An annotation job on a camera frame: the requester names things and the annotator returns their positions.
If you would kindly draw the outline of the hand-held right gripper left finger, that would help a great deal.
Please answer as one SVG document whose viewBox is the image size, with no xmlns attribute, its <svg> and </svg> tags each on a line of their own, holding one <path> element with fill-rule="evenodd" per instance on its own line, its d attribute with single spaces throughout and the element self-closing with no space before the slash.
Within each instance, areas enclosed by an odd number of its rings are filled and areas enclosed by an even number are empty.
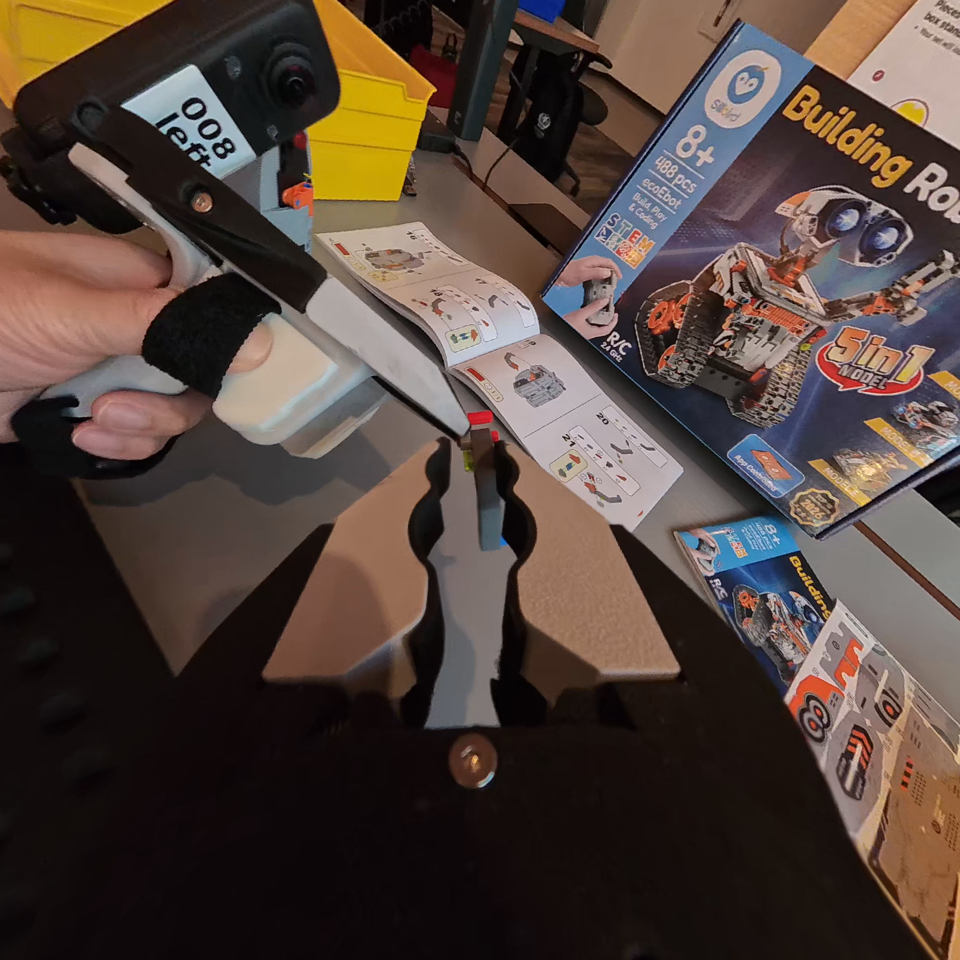
<svg viewBox="0 0 960 960">
<path fill-rule="evenodd" d="M 336 520 L 262 678 L 382 696 L 426 726 L 445 654 L 437 571 L 451 442 L 417 450 Z"/>
</svg>

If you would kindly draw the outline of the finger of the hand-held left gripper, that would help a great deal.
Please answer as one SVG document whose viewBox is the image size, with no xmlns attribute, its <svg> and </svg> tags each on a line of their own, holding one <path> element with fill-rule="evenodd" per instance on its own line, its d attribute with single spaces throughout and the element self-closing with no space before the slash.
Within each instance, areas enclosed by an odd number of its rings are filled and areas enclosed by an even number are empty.
<svg viewBox="0 0 960 960">
<path fill-rule="evenodd" d="M 305 306 L 305 316 L 366 364 L 426 421 L 459 440 L 469 418 L 434 359 L 339 279 L 329 277 Z"/>
</svg>

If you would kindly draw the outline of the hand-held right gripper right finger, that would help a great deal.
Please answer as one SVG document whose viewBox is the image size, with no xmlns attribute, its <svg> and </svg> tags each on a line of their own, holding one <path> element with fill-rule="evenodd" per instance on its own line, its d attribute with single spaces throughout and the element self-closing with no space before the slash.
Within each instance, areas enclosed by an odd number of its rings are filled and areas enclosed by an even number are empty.
<svg viewBox="0 0 960 960">
<path fill-rule="evenodd" d="M 681 666 L 612 526 L 516 445 L 494 446 L 507 575 L 490 695 L 502 727 L 533 727 L 570 691 L 673 682 Z"/>
</svg>

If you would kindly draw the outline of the grey bent beam with pins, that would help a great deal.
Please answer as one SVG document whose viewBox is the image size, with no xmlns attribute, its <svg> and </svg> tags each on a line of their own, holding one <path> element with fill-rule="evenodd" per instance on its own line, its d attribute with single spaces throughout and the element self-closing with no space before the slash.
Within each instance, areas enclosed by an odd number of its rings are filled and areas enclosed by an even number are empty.
<svg viewBox="0 0 960 960">
<path fill-rule="evenodd" d="M 461 439 L 464 468 L 472 474 L 476 493 L 477 533 L 481 551 L 498 551 L 505 544 L 505 504 L 498 491 L 498 464 L 503 445 L 492 411 L 467 415 L 469 431 Z"/>
</svg>

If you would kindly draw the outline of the grey desk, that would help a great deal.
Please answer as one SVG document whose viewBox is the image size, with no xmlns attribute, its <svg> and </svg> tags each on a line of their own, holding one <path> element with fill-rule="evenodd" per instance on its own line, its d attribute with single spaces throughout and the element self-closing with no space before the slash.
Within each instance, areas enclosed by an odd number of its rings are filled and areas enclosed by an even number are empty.
<svg viewBox="0 0 960 960">
<path fill-rule="evenodd" d="M 324 200 L 322 232 L 421 221 L 448 246 L 540 292 L 557 256 L 475 185 L 453 158 L 417 151 L 415 198 Z M 613 401 L 680 462 L 683 473 L 636 537 L 691 583 L 672 532 L 762 513 L 767 503 L 689 431 L 551 314 L 546 330 Z M 83 488 L 86 507 L 174 669 L 295 546 L 366 494 L 438 431 L 389 398 L 319 460 L 240 438 L 215 418 L 143 476 Z M 958 617 L 912 577 L 952 595 L 958 528 L 913 490 L 824 541 L 801 538 L 833 596 L 942 702 L 958 694 Z"/>
</svg>

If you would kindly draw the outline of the person's left hand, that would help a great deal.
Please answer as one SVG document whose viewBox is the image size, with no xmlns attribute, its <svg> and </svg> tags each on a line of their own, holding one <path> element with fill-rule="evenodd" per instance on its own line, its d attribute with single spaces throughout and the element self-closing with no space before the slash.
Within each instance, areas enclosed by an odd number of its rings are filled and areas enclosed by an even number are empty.
<svg viewBox="0 0 960 960">
<path fill-rule="evenodd" d="M 1 442 L 30 400 L 102 361 L 138 355 L 177 296 L 167 257 L 102 236 L 1 231 Z M 196 390 L 101 395 L 72 442 L 96 457 L 139 461 L 197 426 L 212 401 Z"/>
</svg>

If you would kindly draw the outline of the blue closed manual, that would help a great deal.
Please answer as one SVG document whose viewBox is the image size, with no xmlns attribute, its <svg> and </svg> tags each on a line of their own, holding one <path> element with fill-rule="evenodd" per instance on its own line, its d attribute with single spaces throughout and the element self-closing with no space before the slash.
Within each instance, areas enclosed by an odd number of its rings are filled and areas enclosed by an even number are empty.
<svg viewBox="0 0 960 960">
<path fill-rule="evenodd" d="M 786 693 L 835 606 L 786 522 L 758 515 L 674 538 L 707 600 Z"/>
</svg>

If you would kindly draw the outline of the grey toy robot body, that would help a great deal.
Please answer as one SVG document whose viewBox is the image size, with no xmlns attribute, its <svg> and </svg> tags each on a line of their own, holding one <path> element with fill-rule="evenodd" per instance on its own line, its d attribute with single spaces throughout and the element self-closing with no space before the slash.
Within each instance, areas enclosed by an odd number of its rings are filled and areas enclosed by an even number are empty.
<svg viewBox="0 0 960 960">
<path fill-rule="evenodd" d="M 314 186 L 305 130 L 260 157 L 259 210 L 308 255 L 312 253 Z"/>
</svg>

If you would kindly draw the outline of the open instruction booklet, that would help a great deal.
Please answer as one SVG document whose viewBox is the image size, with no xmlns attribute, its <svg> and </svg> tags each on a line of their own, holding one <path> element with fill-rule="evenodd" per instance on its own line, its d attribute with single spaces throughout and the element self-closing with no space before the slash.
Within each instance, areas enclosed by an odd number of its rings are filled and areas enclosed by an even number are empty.
<svg viewBox="0 0 960 960">
<path fill-rule="evenodd" d="M 682 475 L 681 464 L 542 332 L 526 294 L 463 258 L 424 223 L 316 238 L 381 302 L 430 336 L 450 376 L 606 522 L 634 532 Z"/>
</svg>

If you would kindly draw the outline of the yellow storage bin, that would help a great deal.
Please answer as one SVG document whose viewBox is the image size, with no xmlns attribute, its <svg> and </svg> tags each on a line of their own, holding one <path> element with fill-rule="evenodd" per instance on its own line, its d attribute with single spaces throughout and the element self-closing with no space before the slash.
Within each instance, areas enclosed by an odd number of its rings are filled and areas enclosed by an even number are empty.
<svg viewBox="0 0 960 960">
<path fill-rule="evenodd" d="M 1 95 L 149 16 L 164 1 L 3 1 Z M 333 113 L 307 130 L 318 201 L 393 202 L 402 195 L 435 86 L 342 3 L 314 6 L 337 68 Z"/>
</svg>

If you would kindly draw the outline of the red bag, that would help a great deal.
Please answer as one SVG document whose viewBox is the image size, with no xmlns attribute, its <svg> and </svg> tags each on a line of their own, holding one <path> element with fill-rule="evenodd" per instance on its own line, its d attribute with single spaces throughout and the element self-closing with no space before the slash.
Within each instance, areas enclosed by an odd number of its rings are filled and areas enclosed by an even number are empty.
<svg viewBox="0 0 960 960">
<path fill-rule="evenodd" d="M 457 81 L 458 64 L 441 55 L 434 54 L 421 44 L 412 48 L 410 64 L 435 88 L 429 105 L 449 109 Z"/>
</svg>

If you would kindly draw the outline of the black backpack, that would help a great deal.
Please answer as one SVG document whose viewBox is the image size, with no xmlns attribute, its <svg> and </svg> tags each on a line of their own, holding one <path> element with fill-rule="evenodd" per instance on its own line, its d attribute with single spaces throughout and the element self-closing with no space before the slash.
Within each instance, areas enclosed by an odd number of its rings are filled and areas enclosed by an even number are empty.
<svg viewBox="0 0 960 960">
<path fill-rule="evenodd" d="M 526 114 L 513 143 L 514 152 L 552 184 L 563 175 L 570 177 L 573 197 L 580 192 L 581 180 L 568 160 L 572 142 L 580 126 L 595 128 L 609 114 L 602 97 L 583 83 L 595 63 L 612 65 L 600 53 L 540 53 L 525 95 Z"/>
</svg>

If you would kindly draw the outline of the long wooden table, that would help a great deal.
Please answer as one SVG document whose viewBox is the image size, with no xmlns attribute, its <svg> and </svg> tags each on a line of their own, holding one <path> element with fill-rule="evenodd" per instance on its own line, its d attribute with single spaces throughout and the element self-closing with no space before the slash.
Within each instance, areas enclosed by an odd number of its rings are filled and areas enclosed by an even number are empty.
<svg viewBox="0 0 960 960">
<path fill-rule="evenodd" d="M 527 10 L 518 9 L 513 17 L 512 30 L 524 42 L 528 40 L 528 35 L 532 36 L 535 40 L 530 42 L 536 42 L 540 46 L 551 42 L 559 44 L 560 50 L 582 50 L 590 54 L 599 53 L 601 50 L 595 39 L 561 17 L 557 17 L 554 21 L 547 21 L 534 16 Z"/>
</svg>

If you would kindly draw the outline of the blue robot kit box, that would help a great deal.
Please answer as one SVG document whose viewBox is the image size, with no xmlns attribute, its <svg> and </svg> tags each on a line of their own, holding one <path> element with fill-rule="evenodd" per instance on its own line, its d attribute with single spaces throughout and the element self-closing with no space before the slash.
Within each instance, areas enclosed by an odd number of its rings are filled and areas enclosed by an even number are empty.
<svg viewBox="0 0 960 960">
<path fill-rule="evenodd" d="M 549 285 L 617 268 L 594 347 L 822 540 L 958 467 L 958 150 L 748 24 Z"/>
</svg>

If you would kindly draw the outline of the tan cardboard panel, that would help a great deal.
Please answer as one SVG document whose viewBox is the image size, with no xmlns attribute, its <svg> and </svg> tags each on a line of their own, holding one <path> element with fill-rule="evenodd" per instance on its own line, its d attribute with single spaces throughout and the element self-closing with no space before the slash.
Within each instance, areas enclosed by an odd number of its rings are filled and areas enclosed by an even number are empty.
<svg viewBox="0 0 960 960">
<path fill-rule="evenodd" d="M 848 79 L 914 1 L 847 1 L 805 51 L 816 66 Z"/>
</svg>

